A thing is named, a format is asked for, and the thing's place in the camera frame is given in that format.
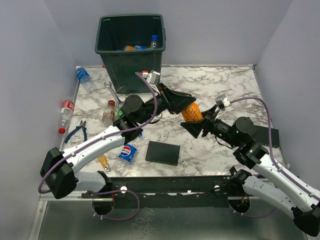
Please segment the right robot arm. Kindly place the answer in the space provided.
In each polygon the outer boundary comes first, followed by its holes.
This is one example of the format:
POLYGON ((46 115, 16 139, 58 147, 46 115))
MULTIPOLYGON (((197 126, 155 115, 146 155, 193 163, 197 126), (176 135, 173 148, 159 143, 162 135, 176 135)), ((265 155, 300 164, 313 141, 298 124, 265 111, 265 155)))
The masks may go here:
POLYGON ((257 177, 242 169, 233 175, 229 184, 234 195, 245 192, 259 197, 287 214, 307 235, 319 235, 320 191, 295 176, 255 141, 257 128, 249 117, 239 117, 228 125, 217 118, 218 111, 214 107, 202 113, 195 103, 183 110, 182 116, 181 126, 193 137, 210 133, 225 141, 235 149, 233 155, 239 163, 273 184, 263 185, 257 177))

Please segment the blue label water bottle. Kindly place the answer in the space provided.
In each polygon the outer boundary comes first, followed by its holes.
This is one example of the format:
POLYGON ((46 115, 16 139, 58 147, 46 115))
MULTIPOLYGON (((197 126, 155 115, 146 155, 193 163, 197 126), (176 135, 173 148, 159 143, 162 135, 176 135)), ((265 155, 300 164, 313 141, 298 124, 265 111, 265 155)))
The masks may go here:
POLYGON ((153 34, 151 36, 150 49, 158 49, 159 47, 160 47, 159 36, 156 34, 153 34))

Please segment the large orange jar bottle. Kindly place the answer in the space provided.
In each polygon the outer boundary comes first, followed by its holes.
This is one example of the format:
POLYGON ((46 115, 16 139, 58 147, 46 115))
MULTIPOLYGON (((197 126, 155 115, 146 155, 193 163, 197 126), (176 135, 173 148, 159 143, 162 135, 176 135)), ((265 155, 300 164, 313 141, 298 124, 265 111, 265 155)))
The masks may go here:
POLYGON ((123 48, 124 51, 135 51, 136 49, 133 46, 127 45, 123 48))

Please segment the orange object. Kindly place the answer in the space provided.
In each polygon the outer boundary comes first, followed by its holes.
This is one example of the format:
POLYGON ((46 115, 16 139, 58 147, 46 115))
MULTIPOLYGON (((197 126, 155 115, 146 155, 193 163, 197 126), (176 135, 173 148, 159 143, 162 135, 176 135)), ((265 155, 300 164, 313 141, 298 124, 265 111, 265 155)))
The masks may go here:
POLYGON ((181 112, 185 122, 197 122, 203 119, 199 106, 193 102, 181 112))

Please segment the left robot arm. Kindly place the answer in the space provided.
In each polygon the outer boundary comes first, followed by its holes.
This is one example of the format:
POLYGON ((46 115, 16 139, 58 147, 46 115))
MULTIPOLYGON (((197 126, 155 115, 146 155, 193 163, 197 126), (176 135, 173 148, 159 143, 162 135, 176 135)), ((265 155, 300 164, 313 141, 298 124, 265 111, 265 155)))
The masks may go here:
POLYGON ((143 127, 163 111, 179 114, 196 101, 191 94, 171 90, 163 83, 156 88, 159 94, 153 94, 147 102, 136 94, 129 95, 120 109, 121 117, 100 134, 63 151, 56 147, 50 149, 40 170, 41 184, 48 187, 46 192, 52 193, 55 199, 62 199, 75 190, 106 197, 111 190, 107 176, 100 171, 82 172, 82 168, 102 154, 135 140, 143 127))

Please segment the blue cap water bottle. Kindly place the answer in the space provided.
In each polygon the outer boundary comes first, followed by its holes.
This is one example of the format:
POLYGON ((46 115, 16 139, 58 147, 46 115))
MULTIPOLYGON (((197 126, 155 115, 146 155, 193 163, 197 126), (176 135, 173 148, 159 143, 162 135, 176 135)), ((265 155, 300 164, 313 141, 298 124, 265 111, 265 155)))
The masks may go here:
POLYGON ((146 46, 140 46, 140 45, 135 45, 133 48, 134 50, 139 50, 139 51, 143 51, 147 49, 146 46))

